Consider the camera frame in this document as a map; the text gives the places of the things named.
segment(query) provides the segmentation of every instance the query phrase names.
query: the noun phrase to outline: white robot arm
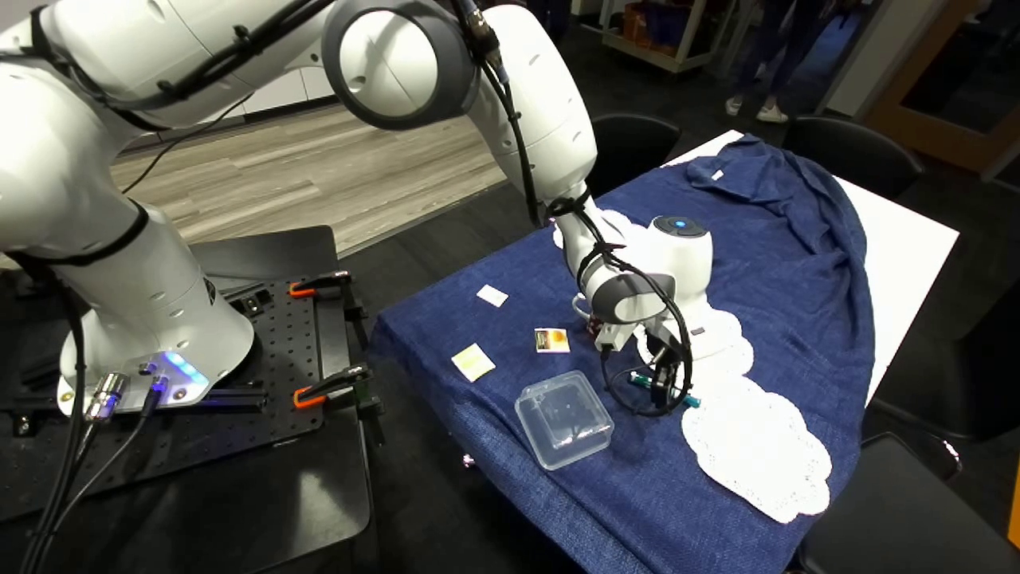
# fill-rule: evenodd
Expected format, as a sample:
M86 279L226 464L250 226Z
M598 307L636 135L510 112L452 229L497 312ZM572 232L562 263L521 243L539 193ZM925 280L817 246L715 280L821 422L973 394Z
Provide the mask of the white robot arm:
M48 264L92 307L89 390L171 352L188 375L161 408L185 408L246 360L250 318L156 212L115 193L109 165L140 131L209 117L317 42L333 87L369 126L470 115L508 178L553 206L604 323L663 327L668 301L704 298L708 236L643 229L587 199L596 141L545 30L521 6L455 0L455 12L411 0L61 0L0 36L0 251ZM69 380L68 343L64 412ZM123 386L115 412L140 406L143 390Z

